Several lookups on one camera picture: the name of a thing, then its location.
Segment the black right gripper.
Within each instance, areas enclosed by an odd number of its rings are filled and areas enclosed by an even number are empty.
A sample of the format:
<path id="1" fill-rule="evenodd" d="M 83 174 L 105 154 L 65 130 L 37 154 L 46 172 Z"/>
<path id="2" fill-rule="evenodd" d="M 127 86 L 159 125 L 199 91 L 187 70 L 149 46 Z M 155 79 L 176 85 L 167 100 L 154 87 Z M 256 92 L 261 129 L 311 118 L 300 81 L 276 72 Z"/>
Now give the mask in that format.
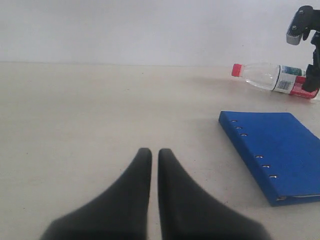
<path id="1" fill-rule="evenodd" d="M 320 32 L 316 31 L 310 42 L 315 46 L 313 52 L 313 65 L 309 64 L 306 69 L 305 81 L 302 89 L 306 92 L 314 92 L 320 89 Z"/>

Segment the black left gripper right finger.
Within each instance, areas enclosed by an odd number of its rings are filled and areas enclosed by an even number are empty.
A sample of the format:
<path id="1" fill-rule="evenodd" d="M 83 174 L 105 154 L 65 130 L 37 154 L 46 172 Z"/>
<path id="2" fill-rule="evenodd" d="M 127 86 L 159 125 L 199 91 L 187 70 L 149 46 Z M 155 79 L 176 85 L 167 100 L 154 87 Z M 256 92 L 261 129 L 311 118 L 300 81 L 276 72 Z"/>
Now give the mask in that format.
<path id="1" fill-rule="evenodd" d="M 164 240 L 270 240 L 259 222 L 228 208 L 200 187 L 173 151 L 158 153 L 158 206 Z"/>

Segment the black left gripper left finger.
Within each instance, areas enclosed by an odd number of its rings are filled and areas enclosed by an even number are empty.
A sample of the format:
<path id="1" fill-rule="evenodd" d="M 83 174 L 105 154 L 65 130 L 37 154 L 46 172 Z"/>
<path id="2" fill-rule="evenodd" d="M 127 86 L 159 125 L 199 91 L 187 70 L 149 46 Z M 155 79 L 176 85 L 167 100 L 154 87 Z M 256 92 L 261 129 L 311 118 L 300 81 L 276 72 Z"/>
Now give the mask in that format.
<path id="1" fill-rule="evenodd" d="M 54 220 L 43 240 L 145 240 L 152 153 L 140 148 L 124 173 L 98 197 Z"/>

